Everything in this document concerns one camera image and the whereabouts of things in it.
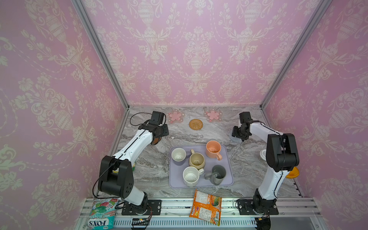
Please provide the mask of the pink flower silicone coaster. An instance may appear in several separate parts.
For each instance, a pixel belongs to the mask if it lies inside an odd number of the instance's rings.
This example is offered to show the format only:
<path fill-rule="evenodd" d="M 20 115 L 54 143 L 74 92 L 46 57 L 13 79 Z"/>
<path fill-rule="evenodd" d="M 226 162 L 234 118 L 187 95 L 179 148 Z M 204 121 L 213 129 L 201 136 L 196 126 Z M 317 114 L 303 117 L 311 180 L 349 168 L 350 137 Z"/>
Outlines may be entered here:
<path fill-rule="evenodd" d="M 174 124 L 174 123 L 182 123 L 185 117 L 185 114 L 178 111 L 178 110 L 173 110 L 172 112 L 168 113 L 168 120 L 170 122 L 170 124 Z"/>

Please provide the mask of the woven rattan round coaster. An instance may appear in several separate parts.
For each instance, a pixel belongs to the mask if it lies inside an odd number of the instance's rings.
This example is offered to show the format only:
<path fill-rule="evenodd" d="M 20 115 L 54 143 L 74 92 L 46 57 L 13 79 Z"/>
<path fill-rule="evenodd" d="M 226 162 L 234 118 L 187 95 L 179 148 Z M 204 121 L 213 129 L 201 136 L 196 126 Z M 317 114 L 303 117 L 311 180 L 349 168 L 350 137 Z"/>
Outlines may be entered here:
<path fill-rule="evenodd" d="M 201 130 L 203 128 L 203 122 L 200 119 L 193 119 L 189 122 L 189 127 L 192 130 Z"/>

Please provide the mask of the blue knitted round coaster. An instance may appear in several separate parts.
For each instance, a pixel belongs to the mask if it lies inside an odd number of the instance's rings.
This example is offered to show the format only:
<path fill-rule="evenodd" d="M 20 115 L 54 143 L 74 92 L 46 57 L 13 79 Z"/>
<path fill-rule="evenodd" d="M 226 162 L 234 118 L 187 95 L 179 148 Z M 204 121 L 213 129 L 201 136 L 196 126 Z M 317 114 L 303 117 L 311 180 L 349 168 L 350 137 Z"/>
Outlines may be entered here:
<path fill-rule="evenodd" d="M 231 139 L 232 142 L 236 142 L 236 143 L 241 142 L 241 139 L 239 139 L 237 137 L 230 136 L 230 139 Z"/>

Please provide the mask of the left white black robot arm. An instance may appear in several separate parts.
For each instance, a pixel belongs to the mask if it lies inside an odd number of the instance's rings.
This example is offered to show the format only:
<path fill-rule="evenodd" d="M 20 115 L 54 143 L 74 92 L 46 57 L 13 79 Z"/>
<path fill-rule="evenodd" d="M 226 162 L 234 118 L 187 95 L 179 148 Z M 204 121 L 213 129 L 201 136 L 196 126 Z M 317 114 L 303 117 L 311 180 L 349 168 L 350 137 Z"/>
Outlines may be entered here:
<path fill-rule="evenodd" d="M 168 125 L 142 124 L 135 136 L 113 156 L 105 156 L 100 165 L 98 190 L 116 196 L 128 204 L 128 211 L 144 214 L 148 195 L 134 186 L 133 164 L 148 145 L 169 135 Z"/>

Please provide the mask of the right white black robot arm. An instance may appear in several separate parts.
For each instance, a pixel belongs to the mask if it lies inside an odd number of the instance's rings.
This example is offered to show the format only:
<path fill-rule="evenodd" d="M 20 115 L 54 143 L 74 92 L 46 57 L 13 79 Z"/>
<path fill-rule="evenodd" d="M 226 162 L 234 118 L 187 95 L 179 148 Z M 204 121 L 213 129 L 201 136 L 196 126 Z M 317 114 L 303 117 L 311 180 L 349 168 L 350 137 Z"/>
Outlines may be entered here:
<path fill-rule="evenodd" d="M 232 129 L 232 136 L 243 141 L 252 135 L 266 142 L 265 158 L 268 168 L 253 197 L 255 213 L 265 214 L 276 205 L 278 191 L 284 179 L 299 165 L 300 158 L 295 136 L 291 133 L 276 131 L 262 122 L 246 122 Z"/>

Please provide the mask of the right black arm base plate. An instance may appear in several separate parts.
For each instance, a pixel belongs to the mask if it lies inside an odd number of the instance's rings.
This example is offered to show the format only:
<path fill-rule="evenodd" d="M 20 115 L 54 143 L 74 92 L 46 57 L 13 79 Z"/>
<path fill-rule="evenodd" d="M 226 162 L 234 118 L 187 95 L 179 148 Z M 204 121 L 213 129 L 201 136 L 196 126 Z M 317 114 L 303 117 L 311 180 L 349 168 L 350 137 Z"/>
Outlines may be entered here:
<path fill-rule="evenodd" d="M 236 207 L 240 215 L 278 215 L 276 201 L 276 199 L 253 201 L 240 198 L 236 201 Z"/>

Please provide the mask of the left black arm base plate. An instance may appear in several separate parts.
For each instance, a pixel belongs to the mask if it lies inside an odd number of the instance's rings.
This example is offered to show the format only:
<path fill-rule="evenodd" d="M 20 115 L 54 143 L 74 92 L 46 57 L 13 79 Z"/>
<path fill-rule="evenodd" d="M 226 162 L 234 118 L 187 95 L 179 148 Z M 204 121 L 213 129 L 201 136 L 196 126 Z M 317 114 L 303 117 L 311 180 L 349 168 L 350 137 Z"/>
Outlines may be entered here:
<path fill-rule="evenodd" d="M 124 201 L 121 215 L 134 216 L 134 215 L 156 215 L 161 214 L 162 200 L 149 199 L 146 204 L 140 206 L 133 205 Z"/>

